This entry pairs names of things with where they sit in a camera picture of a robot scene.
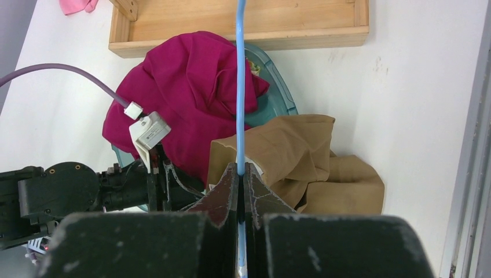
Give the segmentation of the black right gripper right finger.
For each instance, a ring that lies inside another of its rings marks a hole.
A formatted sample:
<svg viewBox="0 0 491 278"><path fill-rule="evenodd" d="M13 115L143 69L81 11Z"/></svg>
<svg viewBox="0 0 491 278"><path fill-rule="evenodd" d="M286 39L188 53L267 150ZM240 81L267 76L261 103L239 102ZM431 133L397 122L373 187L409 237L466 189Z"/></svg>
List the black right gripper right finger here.
<svg viewBox="0 0 491 278"><path fill-rule="evenodd" d="M248 277L432 277L413 228L389 215L294 212L244 166Z"/></svg>

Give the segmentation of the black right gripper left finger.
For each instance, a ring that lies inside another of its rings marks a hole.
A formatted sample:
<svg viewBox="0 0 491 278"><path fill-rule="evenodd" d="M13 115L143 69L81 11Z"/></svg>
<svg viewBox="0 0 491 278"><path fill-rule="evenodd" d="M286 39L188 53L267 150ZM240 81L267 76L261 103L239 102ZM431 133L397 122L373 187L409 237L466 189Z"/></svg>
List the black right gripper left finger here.
<svg viewBox="0 0 491 278"><path fill-rule="evenodd" d="M237 277L237 166L186 211L73 213L37 277Z"/></svg>

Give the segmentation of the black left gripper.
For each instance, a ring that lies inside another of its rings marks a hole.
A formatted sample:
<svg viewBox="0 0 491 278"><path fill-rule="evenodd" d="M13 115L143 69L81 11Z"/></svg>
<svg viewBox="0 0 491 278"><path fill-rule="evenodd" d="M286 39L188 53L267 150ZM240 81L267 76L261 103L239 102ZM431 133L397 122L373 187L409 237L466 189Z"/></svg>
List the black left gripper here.
<svg viewBox="0 0 491 278"><path fill-rule="evenodd" d="M150 151L147 211L185 211L204 197L204 185L175 166L162 147Z"/></svg>

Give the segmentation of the brown skirt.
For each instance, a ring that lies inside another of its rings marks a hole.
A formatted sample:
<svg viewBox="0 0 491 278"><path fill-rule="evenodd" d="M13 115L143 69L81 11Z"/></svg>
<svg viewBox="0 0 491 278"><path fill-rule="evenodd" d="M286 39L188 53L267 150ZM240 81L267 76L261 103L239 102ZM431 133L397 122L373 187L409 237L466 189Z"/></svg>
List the brown skirt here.
<svg viewBox="0 0 491 278"><path fill-rule="evenodd" d="M334 123L333 117L319 114L275 117L245 132L245 159L297 212L380 214L382 179L357 156L334 154Z"/></svg>

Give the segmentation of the magenta cloth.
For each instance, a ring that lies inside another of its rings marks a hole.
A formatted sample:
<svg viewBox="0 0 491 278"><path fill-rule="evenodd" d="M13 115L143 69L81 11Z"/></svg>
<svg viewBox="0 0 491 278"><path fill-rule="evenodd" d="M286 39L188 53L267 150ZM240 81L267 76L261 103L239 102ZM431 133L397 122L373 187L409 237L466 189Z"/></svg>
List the magenta cloth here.
<svg viewBox="0 0 491 278"><path fill-rule="evenodd" d="M213 140L236 133L236 47L207 31L177 35L150 50L116 94L170 126L162 146L187 175L206 182Z"/></svg>

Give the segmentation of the light blue wire hanger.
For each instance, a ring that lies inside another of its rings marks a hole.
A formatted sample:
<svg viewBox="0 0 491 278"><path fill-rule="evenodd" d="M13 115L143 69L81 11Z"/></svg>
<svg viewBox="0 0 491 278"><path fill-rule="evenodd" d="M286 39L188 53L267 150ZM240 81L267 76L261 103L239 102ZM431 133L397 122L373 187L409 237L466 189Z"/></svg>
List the light blue wire hanger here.
<svg viewBox="0 0 491 278"><path fill-rule="evenodd" d="M244 47L244 12L246 1L237 1L236 10L236 57L237 57L237 88L236 88L236 163L239 175L237 198L237 231L238 231L238 274L240 277L248 276L247 269L247 240L244 208L244 182L245 174L245 78L246 58Z"/></svg>

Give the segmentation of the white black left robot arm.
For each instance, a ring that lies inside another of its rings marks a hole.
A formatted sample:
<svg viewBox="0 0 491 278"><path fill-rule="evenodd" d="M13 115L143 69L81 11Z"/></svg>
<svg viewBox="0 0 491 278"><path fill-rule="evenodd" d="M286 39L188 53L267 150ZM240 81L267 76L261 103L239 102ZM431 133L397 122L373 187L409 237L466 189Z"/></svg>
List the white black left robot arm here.
<svg viewBox="0 0 491 278"><path fill-rule="evenodd" d="M44 169L27 166L1 174L1 249L51 235L72 213L179 211L203 196L204 184L173 165L161 148L151 155L152 170L141 159L95 172L80 162Z"/></svg>

